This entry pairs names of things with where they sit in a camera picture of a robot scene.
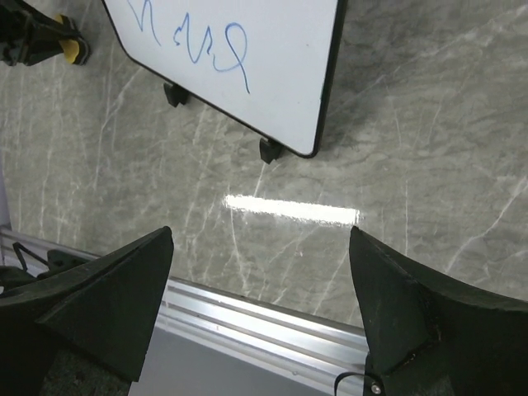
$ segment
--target blue marker writing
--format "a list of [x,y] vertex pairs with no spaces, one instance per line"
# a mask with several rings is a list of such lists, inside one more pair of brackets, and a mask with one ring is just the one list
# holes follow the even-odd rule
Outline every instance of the blue marker writing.
[[[243,33],[243,38],[244,38],[243,46],[244,46],[244,49],[243,49],[242,56],[240,56],[238,54],[237,50],[234,48],[233,43],[231,41],[229,32],[232,29],[239,30],[239,31],[241,31]],[[216,55],[211,53],[214,41],[213,41],[213,35],[211,33],[210,26],[207,26],[207,29],[205,30],[205,34],[204,34],[204,38],[203,38],[203,40],[201,42],[200,50],[198,51],[198,53],[196,55],[193,55],[192,52],[191,52],[191,42],[190,42],[190,39],[191,39],[190,38],[190,36],[191,36],[191,15],[189,14],[189,12],[186,13],[185,18],[183,19],[183,23],[174,31],[174,36],[172,37],[172,40],[174,41],[174,44],[176,44],[177,46],[180,46],[182,44],[181,41],[179,41],[179,39],[178,39],[178,35],[180,35],[180,33],[182,33],[184,30],[185,30],[185,33],[186,33],[187,54],[189,55],[189,59],[191,60],[191,62],[193,64],[197,64],[200,61],[200,58],[201,58],[201,56],[202,56],[202,54],[204,53],[204,50],[205,50],[205,52],[209,56],[211,56],[211,55],[213,56],[213,67],[214,67],[214,70],[216,70],[217,72],[226,73],[226,72],[230,72],[232,70],[235,70],[236,68],[240,68],[242,70],[246,91],[247,91],[247,93],[250,93],[249,84],[248,84],[248,76],[246,74],[246,69],[243,67],[243,61],[245,60],[246,55],[248,53],[248,35],[246,34],[246,31],[244,30],[242,25],[240,25],[239,23],[233,22],[233,23],[228,24],[225,27],[225,32],[224,32],[225,33],[225,39],[227,40],[229,48],[233,52],[234,58],[237,60],[237,63],[234,66],[230,66],[228,68],[220,68],[217,65],[217,63],[216,63]]]
[[150,13],[150,28],[152,30],[152,35],[154,36],[154,39],[158,43],[158,45],[161,47],[162,44],[159,42],[158,37],[156,36],[156,32],[154,31],[154,21],[153,21],[153,12],[152,12],[152,3],[150,0],[144,0],[143,3],[143,10],[141,11],[141,20],[138,17],[137,12],[134,10],[134,6],[130,3],[130,0],[126,0],[126,2],[129,4],[130,9],[134,13],[135,20],[138,22],[139,29],[143,32],[144,29],[144,22],[145,22],[145,11],[147,11],[147,7]]
[[190,35],[191,35],[191,15],[189,15],[189,12],[185,14],[183,23],[176,29],[172,39],[174,40],[174,44],[179,46],[181,43],[180,41],[177,40],[177,36],[183,31],[185,27],[186,27],[186,36],[187,36],[187,53],[189,54],[189,59],[191,60],[191,62],[194,64],[197,64],[198,61],[200,60],[201,55],[204,52],[205,43],[207,42],[207,40],[209,40],[209,46],[207,47],[206,52],[208,55],[210,55],[211,48],[213,47],[213,35],[211,34],[211,28],[207,26],[207,30],[205,31],[205,34],[204,34],[204,39],[201,42],[200,51],[198,52],[198,55],[194,57],[192,56],[191,43],[189,42]]
[[[242,57],[237,54],[237,51],[233,47],[233,43],[231,42],[231,39],[229,38],[229,32],[233,28],[239,29],[244,35],[244,53],[243,53]],[[248,76],[246,74],[246,69],[243,66],[243,61],[245,60],[246,55],[248,54],[248,35],[246,34],[246,31],[244,30],[244,28],[240,24],[238,24],[236,22],[233,22],[233,23],[228,24],[225,27],[225,39],[227,40],[229,48],[233,52],[233,56],[237,60],[237,63],[234,66],[231,66],[230,68],[219,68],[218,66],[216,66],[216,57],[214,57],[213,58],[214,70],[216,70],[217,72],[220,72],[220,73],[225,73],[225,72],[230,72],[231,70],[235,70],[236,68],[240,68],[242,70],[242,74],[244,76],[244,83],[246,84],[246,91],[247,91],[247,93],[250,93],[249,86],[248,86]]]

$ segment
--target whiteboard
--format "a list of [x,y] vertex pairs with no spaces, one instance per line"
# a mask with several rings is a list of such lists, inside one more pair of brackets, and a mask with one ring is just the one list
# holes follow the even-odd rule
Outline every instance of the whiteboard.
[[103,1],[132,60],[294,153],[316,154],[346,0]]

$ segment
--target metal track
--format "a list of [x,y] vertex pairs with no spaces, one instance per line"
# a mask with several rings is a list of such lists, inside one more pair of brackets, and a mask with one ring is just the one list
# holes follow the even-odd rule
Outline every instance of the metal track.
[[[42,257],[58,248],[80,257],[97,258],[8,228],[0,228],[0,242],[5,265],[19,266],[12,250],[14,242]],[[31,257],[26,260],[34,275],[44,270]],[[156,326],[326,394],[333,394],[333,381],[343,371],[363,372],[368,351],[360,328],[178,279],[167,283]],[[362,379],[347,379],[340,385],[339,394],[361,396],[362,387]]]

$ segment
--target marble floor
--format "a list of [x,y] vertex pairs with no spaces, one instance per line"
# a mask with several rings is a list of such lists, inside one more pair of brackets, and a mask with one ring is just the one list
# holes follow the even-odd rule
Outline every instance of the marble floor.
[[350,1],[321,151],[271,165],[259,136],[218,111],[171,108],[101,1],[30,3],[77,19],[94,54],[83,68],[0,65],[15,230],[104,253],[169,225],[174,276],[361,325],[355,223],[528,299],[524,1]]

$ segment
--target black clamp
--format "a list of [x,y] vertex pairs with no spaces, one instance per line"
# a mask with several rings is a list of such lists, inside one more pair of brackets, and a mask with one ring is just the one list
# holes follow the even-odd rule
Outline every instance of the black clamp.
[[165,91],[165,97],[167,97],[168,104],[172,107],[185,105],[189,100],[189,91],[177,84],[165,82],[163,84],[163,90]]
[[272,139],[261,139],[259,144],[261,151],[261,160],[270,164],[273,160],[278,159],[283,153],[285,147]]

